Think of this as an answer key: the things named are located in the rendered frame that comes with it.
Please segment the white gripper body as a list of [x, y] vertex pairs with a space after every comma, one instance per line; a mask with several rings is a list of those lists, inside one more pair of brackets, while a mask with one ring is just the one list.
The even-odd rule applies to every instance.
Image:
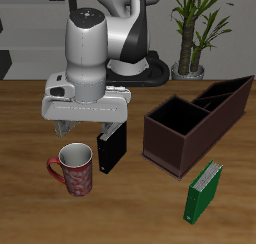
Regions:
[[131, 92], [125, 87], [107, 86], [96, 102], [81, 103], [74, 98], [44, 95], [41, 114], [46, 120], [117, 122], [127, 120]]

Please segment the dark brown desk caddy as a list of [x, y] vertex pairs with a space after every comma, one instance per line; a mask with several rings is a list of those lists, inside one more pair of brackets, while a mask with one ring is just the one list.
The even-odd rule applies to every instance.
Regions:
[[169, 97], [144, 116], [141, 156], [182, 179], [245, 114], [253, 80], [215, 82], [192, 101]]

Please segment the red patterned mug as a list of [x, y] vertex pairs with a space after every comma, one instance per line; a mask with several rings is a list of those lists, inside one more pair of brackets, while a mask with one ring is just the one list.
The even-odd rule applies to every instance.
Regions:
[[92, 189], [92, 155], [88, 145], [71, 143], [64, 146], [57, 157], [47, 161], [47, 170], [66, 185], [71, 195], [85, 196]]

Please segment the green pot plant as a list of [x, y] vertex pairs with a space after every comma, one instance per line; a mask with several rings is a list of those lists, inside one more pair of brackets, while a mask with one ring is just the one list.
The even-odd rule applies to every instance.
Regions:
[[199, 64], [201, 53], [206, 48], [214, 48], [212, 41], [215, 38], [231, 32], [231, 29], [225, 29], [229, 16], [214, 26], [219, 9], [209, 15], [205, 15], [205, 12], [219, 0], [175, 1], [178, 7], [172, 10], [172, 14], [177, 12], [180, 16], [180, 20], [175, 18], [175, 22], [179, 27], [177, 32], [181, 35], [181, 50], [179, 60], [171, 67], [171, 79], [202, 80], [205, 70]]

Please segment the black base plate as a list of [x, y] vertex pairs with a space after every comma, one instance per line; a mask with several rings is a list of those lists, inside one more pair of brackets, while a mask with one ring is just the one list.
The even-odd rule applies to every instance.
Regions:
[[135, 65], [107, 60], [105, 66], [107, 86], [157, 87], [164, 85], [170, 75], [169, 67], [154, 50]]

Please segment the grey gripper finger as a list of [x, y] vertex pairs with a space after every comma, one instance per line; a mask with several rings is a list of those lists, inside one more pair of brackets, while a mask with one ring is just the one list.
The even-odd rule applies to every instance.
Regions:
[[77, 125], [77, 121], [55, 120], [55, 133], [58, 137], [63, 137]]
[[106, 122], [101, 126], [101, 132], [105, 136], [111, 136], [120, 126], [121, 123]]

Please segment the green book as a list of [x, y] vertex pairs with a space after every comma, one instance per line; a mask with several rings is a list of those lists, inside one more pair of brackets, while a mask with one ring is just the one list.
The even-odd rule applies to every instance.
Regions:
[[211, 160], [189, 185], [183, 219], [193, 225], [213, 200], [222, 165]]

